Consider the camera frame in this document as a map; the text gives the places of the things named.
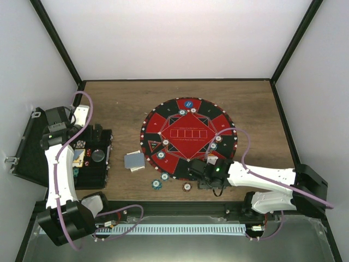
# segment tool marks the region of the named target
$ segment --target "brown wood surface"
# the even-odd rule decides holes
[[[291,168],[293,162],[275,100],[268,81],[110,81],[87,82],[85,91],[92,97],[92,123],[113,131],[111,169],[107,187],[109,200],[166,201],[242,201],[248,187],[228,187],[215,197],[211,190],[197,189],[193,181],[189,193],[182,191],[183,181],[170,179],[161,190],[151,183],[160,172],[146,163],[134,173],[124,168],[124,155],[140,150],[140,129],[147,114],[156,106],[176,97],[199,97],[218,104],[232,118],[236,127],[251,136],[249,165]],[[88,104],[83,98],[82,104]],[[247,140],[238,133],[235,160],[240,161]],[[78,190],[81,198],[97,190]]]

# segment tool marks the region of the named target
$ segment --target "red and black poker mat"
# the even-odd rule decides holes
[[[195,180],[188,175],[189,162],[209,154],[232,158],[237,148],[236,131],[217,133],[234,123],[219,106],[201,98],[175,98],[161,103],[146,117],[141,128],[141,147],[146,160],[172,178]]]

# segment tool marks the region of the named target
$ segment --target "white wall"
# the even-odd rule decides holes
[[[301,161],[329,183],[327,211],[349,261],[349,2],[324,1],[277,83]]]
[[[87,79],[270,78],[311,0],[43,0]]]
[[[76,90],[29,1],[0,1],[0,89],[0,260],[12,262],[46,189],[9,174],[4,159],[16,153],[32,108],[68,105]]]

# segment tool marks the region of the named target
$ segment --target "wooden table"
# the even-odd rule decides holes
[[[293,161],[272,90],[268,81],[97,81],[87,82],[85,91],[92,97],[92,123],[100,123],[113,131],[111,169],[107,187],[109,200],[166,201],[242,201],[248,187],[228,187],[215,197],[211,190],[193,188],[182,191],[183,181],[170,179],[161,190],[151,183],[160,172],[146,163],[135,173],[124,168],[124,155],[140,150],[140,129],[143,120],[157,105],[176,97],[200,97],[214,102],[232,118],[236,127],[251,136],[251,150],[246,157],[249,165],[269,168],[291,168]],[[88,104],[83,98],[81,104]],[[239,133],[235,160],[240,161],[247,140]],[[97,190],[78,190],[79,198]]]

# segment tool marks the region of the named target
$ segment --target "gray floor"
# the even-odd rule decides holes
[[[277,226],[268,222],[266,233]],[[287,216],[279,234],[261,242],[242,236],[126,236],[98,243],[87,237],[83,246],[76,252],[33,234],[24,261],[334,261],[321,223],[301,216]]]

